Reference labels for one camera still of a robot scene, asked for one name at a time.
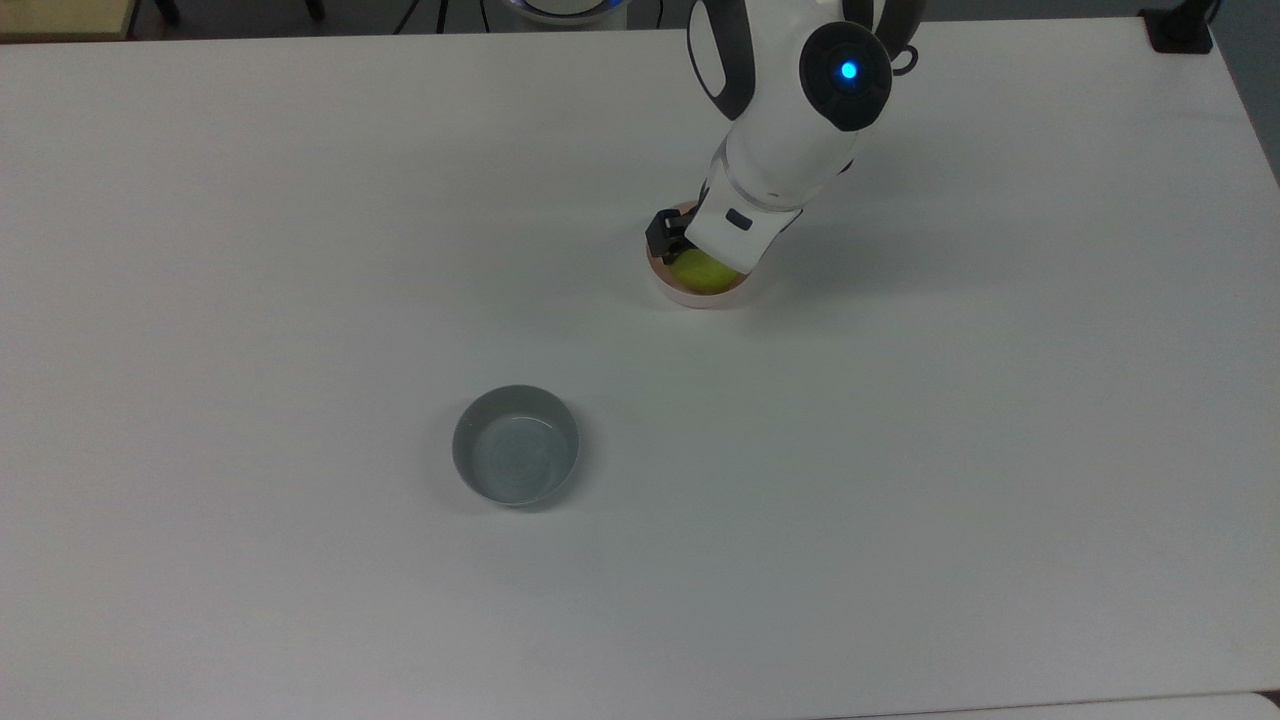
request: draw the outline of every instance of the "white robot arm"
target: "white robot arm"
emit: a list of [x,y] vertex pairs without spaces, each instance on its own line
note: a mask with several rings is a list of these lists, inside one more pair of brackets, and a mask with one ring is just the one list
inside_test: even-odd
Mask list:
[[664,210],[650,225],[650,255],[671,264],[696,247],[750,273],[852,164],[923,12],[924,0],[698,0],[689,55],[733,126],[695,209]]

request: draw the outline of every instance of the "tennis ball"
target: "tennis ball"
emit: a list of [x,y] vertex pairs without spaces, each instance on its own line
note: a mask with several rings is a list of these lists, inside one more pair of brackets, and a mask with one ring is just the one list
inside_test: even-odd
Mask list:
[[737,270],[698,250],[686,250],[671,264],[671,275],[694,292],[713,295],[722,292],[739,278]]

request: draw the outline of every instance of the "gray bowl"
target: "gray bowl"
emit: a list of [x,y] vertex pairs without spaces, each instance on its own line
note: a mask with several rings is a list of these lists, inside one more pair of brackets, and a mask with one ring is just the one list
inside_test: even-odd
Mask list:
[[453,464],[467,486],[507,507],[547,498],[573,471],[577,423],[545,389],[507,386],[471,404],[453,430]]

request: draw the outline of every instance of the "black object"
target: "black object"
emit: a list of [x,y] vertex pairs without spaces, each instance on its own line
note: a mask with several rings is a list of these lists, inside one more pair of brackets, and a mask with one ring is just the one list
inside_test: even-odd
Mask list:
[[[324,0],[305,0],[305,3],[311,19],[324,19]],[[156,9],[160,10],[160,17],[164,18],[166,26],[178,27],[182,24],[182,13],[178,12],[178,4],[174,0],[156,0]],[[129,35],[133,35],[133,20],[137,17],[137,6],[134,5],[133,17],[129,18]]]
[[872,0],[841,0],[840,10],[846,20],[867,29],[876,24],[876,3]]
[[182,24],[182,13],[178,12],[178,5],[173,0],[156,0],[156,9],[160,10],[164,24],[173,27]]
[[724,219],[730,222],[735,228],[746,232],[751,229],[751,218],[739,213],[737,210],[730,208],[728,213],[724,213]]
[[1213,37],[1204,14],[1213,6],[1215,0],[1185,0],[1172,10],[1139,10],[1138,17],[1147,23],[1147,38],[1156,53],[1207,55]]
[[676,261],[686,250],[692,250],[694,243],[685,237],[685,228],[694,222],[694,210],[680,214],[675,208],[658,210],[644,231],[645,241],[649,243],[649,255],[662,260],[663,265]]
[[920,61],[920,51],[915,49],[914,45],[908,45],[902,47],[904,51],[911,54],[911,59],[901,68],[893,68],[893,77],[901,77],[915,69],[915,64]]
[[920,27],[924,17],[924,0],[886,0],[881,12],[881,22],[876,26],[876,38],[884,45],[891,60],[897,59],[906,44]]
[[[690,18],[696,6],[696,3],[690,5]],[[719,95],[712,95],[712,91],[707,90],[703,74],[698,72],[698,61],[694,60],[692,41],[689,33],[685,33],[689,61],[694,65],[694,74],[698,76],[698,85],[703,86],[703,92],[726,118],[736,120],[755,96],[755,51],[751,50],[751,24],[746,19],[746,4],[744,0],[703,0],[703,6],[707,8],[707,19],[712,26],[712,36],[716,37],[716,50],[724,69],[724,87]]]
[[872,32],[858,23],[827,23],[800,50],[800,86],[814,110],[852,132],[876,122],[893,87],[893,65]]

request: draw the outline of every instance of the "table surface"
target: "table surface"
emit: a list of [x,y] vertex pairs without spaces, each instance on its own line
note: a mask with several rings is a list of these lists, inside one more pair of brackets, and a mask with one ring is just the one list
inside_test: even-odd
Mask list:
[[902,720],[1280,720],[1280,710],[1261,696],[1225,694],[897,717]]
[[[1280,687],[1280,192],[1221,56],[927,24],[691,311],[641,251],[726,131],[684,44],[0,47],[0,715]],[[449,457],[508,383],[582,424],[539,512]]]
[[137,0],[4,0],[0,42],[122,40]]

